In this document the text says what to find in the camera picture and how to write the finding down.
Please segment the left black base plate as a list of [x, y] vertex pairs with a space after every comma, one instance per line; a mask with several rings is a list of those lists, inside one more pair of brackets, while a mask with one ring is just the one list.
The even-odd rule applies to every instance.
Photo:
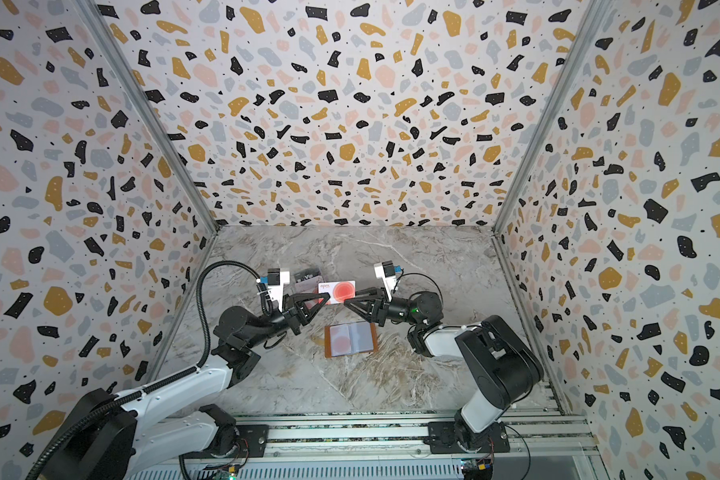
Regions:
[[185, 454], [186, 459], [212, 459], [225, 462], [262, 458], [269, 436], [266, 424], [222, 427], [203, 450]]

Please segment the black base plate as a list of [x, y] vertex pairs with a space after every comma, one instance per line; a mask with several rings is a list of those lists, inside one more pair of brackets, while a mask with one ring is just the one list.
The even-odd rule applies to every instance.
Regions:
[[430, 422], [423, 440], [432, 454], [508, 453], [510, 444], [505, 428], [494, 423], [478, 433], [456, 421]]
[[185, 454], [186, 459], [212, 459], [225, 462], [262, 458], [269, 436], [266, 424], [222, 427], [203, 450]]

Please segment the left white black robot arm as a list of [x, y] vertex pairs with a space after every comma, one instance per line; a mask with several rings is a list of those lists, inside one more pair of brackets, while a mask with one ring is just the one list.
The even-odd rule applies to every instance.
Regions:
[[142, 387], [86, 394], [30, 468], [30, 479], [126, 479], [171, 458], [192, 454], [251, 457], [252, 441], [236, 419], [207, 404], [177, 411], [247, 378], [260, 356], [255, 347], [308, 325], [328, 303], [327, 293], [284, 298], [284, 311], [255, 316], [243, 307], [223, 312], [213, 334], [219, 342], [202, 366], [191, 366]]

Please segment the white red credit card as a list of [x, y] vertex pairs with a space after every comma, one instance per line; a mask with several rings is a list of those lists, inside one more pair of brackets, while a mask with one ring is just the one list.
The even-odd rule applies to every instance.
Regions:
[[318, 292], [329, 295], [328, 305], [342, 304], [345, 300], [355, 297], [355, 281], [321, 282], [318, 284]]

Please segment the aluminium mounting rail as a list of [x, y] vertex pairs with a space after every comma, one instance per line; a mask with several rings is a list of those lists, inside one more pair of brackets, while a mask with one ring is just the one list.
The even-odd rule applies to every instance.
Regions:
[[[443, 414], [345, 414], [242, 416], [216, 422], [204, 412], [169, 418], [135, 436], [124, 453], [127, 474], [208, 447], [222, 427], [266, 424], [269, 436], [262, 458], [248, 460], [319, 461], [414, 458], [468, 458], [480, 454], [432, 454], [423, 440], [430, 422], [453, 421]], [[510, 451], [496, 456], [599, 456], [585, 420], [541, 411], [508, 413], [498, 422]]]

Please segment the brown leather card holder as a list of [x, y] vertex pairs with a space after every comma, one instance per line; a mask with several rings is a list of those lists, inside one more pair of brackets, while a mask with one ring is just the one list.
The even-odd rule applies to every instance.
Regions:
[[326, 358], [376, 352], [376, 326], [364, 321], [326, 326], [324, 346]]

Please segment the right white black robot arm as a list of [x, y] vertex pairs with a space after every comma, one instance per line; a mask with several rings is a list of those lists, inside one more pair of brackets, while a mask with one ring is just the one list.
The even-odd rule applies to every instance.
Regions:
[[542, 380], [540, 362], [502, 317], [492, 315], [473, 325], [446, 325], [437, 292], [402, 298], [369, 288], [345, 300], [344, 306], [380, 327], [388, 322], [407, 324], [407, 340], [420, 356], [460, 358], [466, 363], [477, 390], [446, 431], [431, 436], [435, 445], [468, 453], [483, 451], [500, 417]]

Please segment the clear plastic card box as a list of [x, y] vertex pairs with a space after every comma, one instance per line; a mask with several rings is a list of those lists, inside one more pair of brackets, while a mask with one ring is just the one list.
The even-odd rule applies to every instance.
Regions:
[[292, 274], [294, 293], [318, 293], [323, 276], [319, 268], [310, 267]]

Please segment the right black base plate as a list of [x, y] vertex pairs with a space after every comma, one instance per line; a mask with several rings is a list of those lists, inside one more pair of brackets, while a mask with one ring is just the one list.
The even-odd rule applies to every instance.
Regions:
[[505, 428], [494, 423], [478, 433], [456, 421], [430, 422], [423, 440], [432, 454], [508, 453], [510, 444]]

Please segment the white ventilation grille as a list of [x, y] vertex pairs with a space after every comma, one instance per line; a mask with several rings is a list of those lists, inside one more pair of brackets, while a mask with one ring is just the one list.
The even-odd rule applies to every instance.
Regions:
[[239, 472], [204, 470], [187, 465], [191, 479], [463, 479], [459, 460], [360, 460], [323, 462], [253, 462]]

